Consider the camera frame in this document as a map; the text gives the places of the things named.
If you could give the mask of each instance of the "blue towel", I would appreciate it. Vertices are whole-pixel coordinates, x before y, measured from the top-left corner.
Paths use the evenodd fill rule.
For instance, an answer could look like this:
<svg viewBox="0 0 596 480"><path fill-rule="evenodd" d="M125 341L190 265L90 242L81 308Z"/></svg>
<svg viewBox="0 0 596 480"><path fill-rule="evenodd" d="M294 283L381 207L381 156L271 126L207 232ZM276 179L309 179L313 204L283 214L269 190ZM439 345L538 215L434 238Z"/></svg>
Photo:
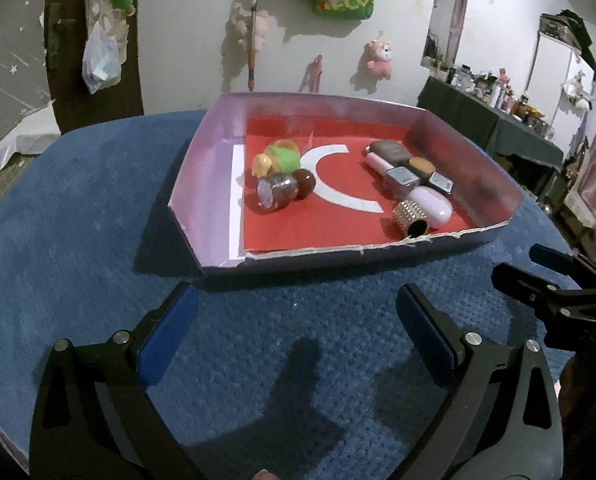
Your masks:
<svg viewBox="0 0 596 480"><path fill-rule="evenodd" d="M445 394L398 320L404 283L494 341L542 340L531 309L489 281L504 261L572 285L529 261L536 242L568 250L529 201L496 241L443 260L199 279L167 201L202 116L66 134L2 201L0 424L23 451L52 343L132 329L181 278L200 289L198 318L148 394L210 480L390 475ZM546 353L556 380L568 355Z"/></svg>

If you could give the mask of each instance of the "metal screw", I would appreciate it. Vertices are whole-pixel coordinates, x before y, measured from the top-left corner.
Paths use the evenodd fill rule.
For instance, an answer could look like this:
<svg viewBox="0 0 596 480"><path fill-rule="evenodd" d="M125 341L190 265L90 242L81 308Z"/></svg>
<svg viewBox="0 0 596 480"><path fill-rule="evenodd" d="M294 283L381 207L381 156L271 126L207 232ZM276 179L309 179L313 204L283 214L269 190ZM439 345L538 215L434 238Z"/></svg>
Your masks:
<svg viewBox="0 0 596 480"><path fill-rule="evenodd" d="M529 350L531 350L532 352L537 352L540 350L540 345L538 344L537 341L534 341L533 339L529 339L529 341L527 341L526 345L527 345L527 348Z"/></svg>
<svg viewBox="0 0 596 480"><path fill-rule="evenodd" d="M68 348L68 341L66 339L59 339L56 341L55 345L53 345L53 349L56 352L65 351Z"/></svg>
<svg viewBox="0 0 596 480"><path fill-rule="evenodd" d="M480 343L482 343L480 334L476 334L475 332L467 332L464 339L467 343L473 346L478 346Z"/></svg>
<svg viewBox="0 0 596 480"><path fill-rule="evenodd" d="M113 342L116 343L116 345L124 345L129 338L130 334L126 330L120 330L120 332L113 334Z"/></svg>

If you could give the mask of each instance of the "star pattern wall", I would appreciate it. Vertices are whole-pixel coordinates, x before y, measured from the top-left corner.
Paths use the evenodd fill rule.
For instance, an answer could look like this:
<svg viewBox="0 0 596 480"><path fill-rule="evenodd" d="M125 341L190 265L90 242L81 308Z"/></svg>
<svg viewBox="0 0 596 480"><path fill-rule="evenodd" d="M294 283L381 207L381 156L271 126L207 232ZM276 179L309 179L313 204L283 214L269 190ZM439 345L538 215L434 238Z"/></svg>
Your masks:
<svg viewBox="0 0 596 480"><path fill-rule="evenodd" d="M49 104L43 12L44 0L0 0L0 140Z"/></svg>

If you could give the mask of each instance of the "red paper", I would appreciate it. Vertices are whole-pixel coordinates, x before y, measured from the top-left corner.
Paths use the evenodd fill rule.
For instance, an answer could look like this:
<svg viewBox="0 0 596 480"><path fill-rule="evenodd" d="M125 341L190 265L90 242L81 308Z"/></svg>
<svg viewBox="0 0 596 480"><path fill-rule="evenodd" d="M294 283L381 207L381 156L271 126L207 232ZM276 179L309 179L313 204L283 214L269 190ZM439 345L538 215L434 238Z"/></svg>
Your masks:
<svg viewBox="0 0 596 480"><path fill-rule="evenodd" d="M329 119L250 118L247 124L244 211L244 247L247 251L268 252L349 245L376 245L402 240L392 210L394 200L382 188L382 177L364 164L363 150L374 140L395 139L407 145L408 126L355 123ZM318 163L318 178L345 194L375 200L383 214L351 210L311 194L285 209L267 212L259 206L251 163L279 139L297 142L304 154L327 144L345 144L349 153L329 155ZM476 227L465 209L452 199L454 214L441 229L457 232Z"/></svg>

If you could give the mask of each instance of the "gold textured cylinder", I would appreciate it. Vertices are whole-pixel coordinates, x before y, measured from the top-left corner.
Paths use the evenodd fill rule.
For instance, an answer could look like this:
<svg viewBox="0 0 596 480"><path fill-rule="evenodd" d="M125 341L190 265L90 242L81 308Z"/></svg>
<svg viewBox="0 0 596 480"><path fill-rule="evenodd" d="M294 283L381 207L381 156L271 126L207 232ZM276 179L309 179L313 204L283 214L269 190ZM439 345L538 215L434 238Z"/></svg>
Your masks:
<svg viewBox="0 0 596 480"><path fill-rule="evenodd" d="M411 200L398 202L393 208L393 219L405 238L418 238L427 234L429 224L427 215Z"/></svg>

